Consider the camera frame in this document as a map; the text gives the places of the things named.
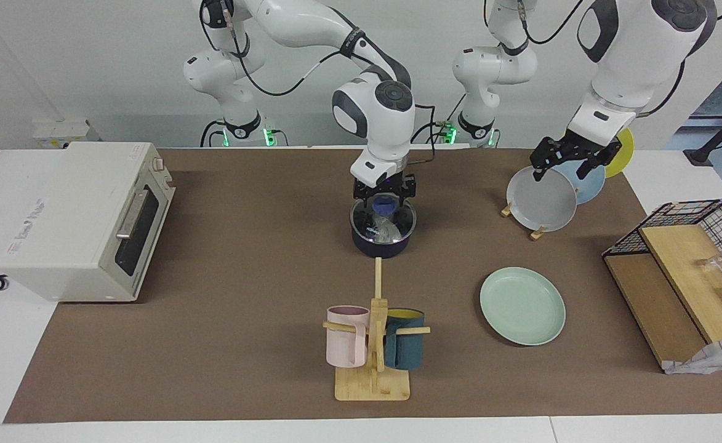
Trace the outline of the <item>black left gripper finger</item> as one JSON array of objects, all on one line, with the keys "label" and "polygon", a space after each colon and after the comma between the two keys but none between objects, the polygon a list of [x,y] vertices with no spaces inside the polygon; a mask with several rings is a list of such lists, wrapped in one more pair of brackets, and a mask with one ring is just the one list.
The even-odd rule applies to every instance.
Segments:
[{"label": "black left gripper finger", "polygon": [[554,138],[544,137],[531,154],[532,176],[535,182],[541,182],[546,171],[552,168],[560,154],[560,143]]},{"label": "black left gripper finger", "polygon": [[609,165],[617,153],[619,153],[621,146],[622,143],[620,140],[612,140],[605,148],[595,153],[588,152],[577,169],[577,177],[580,180],[585,180],[588,174],[595,168]]}]

